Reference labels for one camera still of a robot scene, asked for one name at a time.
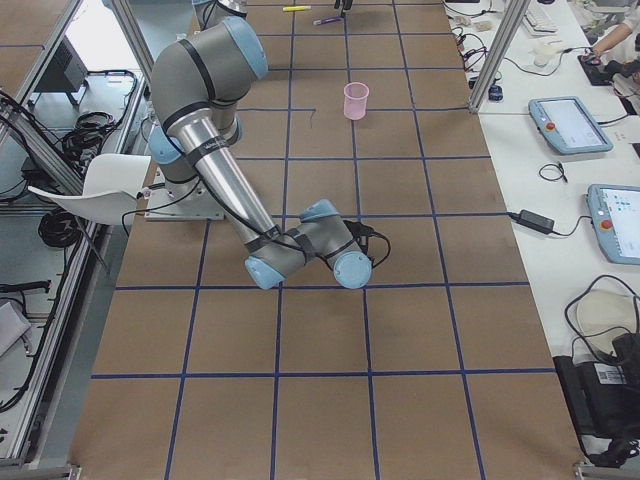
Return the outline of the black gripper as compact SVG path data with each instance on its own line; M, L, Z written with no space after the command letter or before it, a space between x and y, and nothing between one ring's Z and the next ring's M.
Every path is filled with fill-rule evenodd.
M359 221L345 220L344 224L360 250L367 255L369 251L369 239L377 237L378 233L373 227Z

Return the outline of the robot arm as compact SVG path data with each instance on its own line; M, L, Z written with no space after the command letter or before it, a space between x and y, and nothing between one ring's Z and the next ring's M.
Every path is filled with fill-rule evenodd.
M232 155L236 103L267 72L251 26L241 17L225 17L159 54L151 74L157 119L228 214L249 253L245 267L260 288L276 286L316 259L343 287L361 288L371 277L372 262L335 206L320 200L300 214L297 227L282 231Z
M226 17L247 17L248 2L245 0L192 0L200 31L220 23Z

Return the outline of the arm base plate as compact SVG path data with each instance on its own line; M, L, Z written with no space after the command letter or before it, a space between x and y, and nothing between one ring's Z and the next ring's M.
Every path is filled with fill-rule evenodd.
M145 217L154 221L223 220L224 211L182 158L159 164L159 182L147 202Z

